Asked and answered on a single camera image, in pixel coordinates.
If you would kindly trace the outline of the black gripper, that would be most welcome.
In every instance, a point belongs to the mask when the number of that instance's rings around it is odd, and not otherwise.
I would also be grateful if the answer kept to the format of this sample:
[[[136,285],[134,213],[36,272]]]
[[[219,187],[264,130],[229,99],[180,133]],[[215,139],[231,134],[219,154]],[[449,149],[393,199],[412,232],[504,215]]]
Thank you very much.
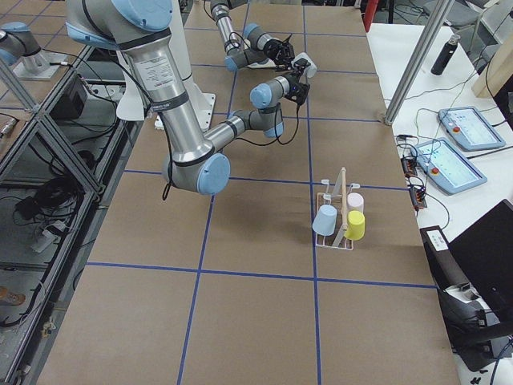
[[[289,90],[286,92],[286,99],[293,101],[296,105],[303,105],[308,97],[310,85],[301,82],[305,67],[298,67],[286,75]]]
[[[277,68],[291,68],[295,58],[293,45],[290,43],[292,35],[284,40],[271,38],[266,43],[266,56],[271,59]]]

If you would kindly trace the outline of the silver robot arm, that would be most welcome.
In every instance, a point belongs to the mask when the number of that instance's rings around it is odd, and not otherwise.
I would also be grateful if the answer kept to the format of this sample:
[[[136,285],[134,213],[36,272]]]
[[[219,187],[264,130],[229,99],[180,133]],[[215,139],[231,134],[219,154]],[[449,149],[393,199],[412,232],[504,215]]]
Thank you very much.
[[[250,24],[242,35],[233,27],[229,11],[239,1],[213,1],[210,15],[224,44],[225,65],[237,71],[250,64],[272,60],[279,75],[250,92],[251,111],[239,110],[214,128],[203,132],[193,110],[192,98],[176,64],[179,52],[169,46],[174,6],[169,1],[69,1],[67,33],[84,45],[120,51],[127,58],[135,85],[159,115],[169,147],[164,177],[168,185],[215,195],[228,183],[231,166],[221,149],[248,130],[279,139],[284,124],[281,99],[302,105],[316,65],[306,53],[295,54],[288,39],[279,40]]]
[[[231,72],[256,63],[274,63],[277,71],[287,71],[293,68],[295,53],[289,37],[280,40],[265,32],[255,23],[248,24],[242,34],[235,31],[232,25],[230,10],[237,8],[247,1],[210,1],[209,10],[204,11],[217,25],[224,44],[224,65]]]

